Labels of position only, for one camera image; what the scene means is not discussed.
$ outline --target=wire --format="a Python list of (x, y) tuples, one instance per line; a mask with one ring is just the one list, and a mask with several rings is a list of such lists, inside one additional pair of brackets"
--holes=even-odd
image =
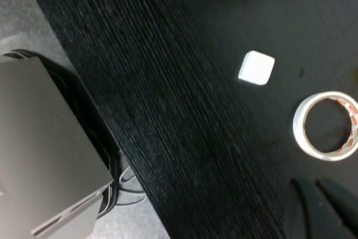
[[(136, 178), (136, 176), (132, 176), (131, 178), (127, 179), (127, 180), (123, 180), (123, 177), (124, 175), (129, 171), (130, 169), (130, 166), (128, 166), (122, 173), (121, 175), (119, 176), (119, 184), (120, 185), (123, 185), (125, 183), (128, 183), (129, 181), (132, 181), (133, 179)], [(128, 194), (128, 195), (131, 195), (131, 196), (144, 196), (142, 199), (138, 200), (138, 201), (135, 201), (133, 203), (126, 203), (126, 204), (119, 204), (117, 203), (116, 205), (118, 207), (133, 207), (135, 205), (138, 205), (138, 204), (141, 204), (143, 203), (146, 198), (147, 198), (147, 195), (144, 191), (137, 191), (137, 190), (128, 190), (128, 189), (124, 189), (122, 187), (120, 187), (119, 189), (119, 192), (120, 193), (123, 193), (123, 194)]]
[(135, 179), (135, 175), (130, 177), (129, 179), (123, 179), (124, 175), (128, 172), (128, 170), (130, 169), (130, 166), (128, 166), (123, 172), (122, 174), (120, 175), (119, 177), (119, 184), (123, 185), (124, 183), (128, 183), (128, 182), (131, 182), (133, 179)]
[(147, 199), (147, 196), (145, 196), (144, 198), (142, 198), (139, 201), (135, 201), (133, 203), (127, 203), (127, 204), (116, 204), (118, 207), (133, 207), (135, 205), (141, 204), (143, 203), (145, 200)]

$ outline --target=white cube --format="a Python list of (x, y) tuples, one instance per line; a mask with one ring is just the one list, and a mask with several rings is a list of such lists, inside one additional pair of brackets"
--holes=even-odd
[(269, 81), (275, 58), (258, 51), (249, 51), (242, 63), (239, 79), (257, 85), (265, 85)]

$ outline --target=black cable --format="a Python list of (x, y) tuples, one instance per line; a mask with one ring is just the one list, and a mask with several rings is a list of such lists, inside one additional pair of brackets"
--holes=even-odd
[(97, 219), (102, 218), (104, 215), (108, 214), (109, 212), (111, 212), (114, 207), (116, 206), (118, 197), (119, 197), (119, 154), (118, 153), (113, 153), (111, 154), (111, 159), (113, 160), (113, 165), (111, 166), (111, 175), (113, 176), (113, 183), (111, 184), (111, 188), (112, 188), (112, 195), (109, 201), (109, 206), (105, 209), (104, 212), (102, 212), (101, 214), (98, 215)]

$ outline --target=white tape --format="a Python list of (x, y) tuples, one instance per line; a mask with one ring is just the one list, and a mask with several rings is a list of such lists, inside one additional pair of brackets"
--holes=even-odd
[[(305, 121), (309, 110), (323, 99), (332, 99), (341, 104), (349, 113), (352, 122), (351, 134), (339, 149), (323, 153), (312, 146), (306, 136)], [(339, 161), (352, 155), (358, 148), (358, 103), (342, 92), (321, 92), (306, 98), (297, 108), (293, 118), (293, 134), (299, 147), (307, 154), (320, 160)]]

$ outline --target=roll of tape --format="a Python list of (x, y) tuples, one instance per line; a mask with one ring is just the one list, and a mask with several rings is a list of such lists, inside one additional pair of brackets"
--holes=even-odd
[[(351, 134), (344, 145), (334, 152), (323, 153), (312, 146), (306, 136), (305, 121), (309, 110), (323, 99), (332, 99), (349, 113), (352, 122)], [(308, 155), (325, 161), (340, 161), (352, 155), (358, 148), (358, 103), (342, 92), (321, 92), (306, 98), (297, 108), (293, 118), (293, 134), (299, 147)]]

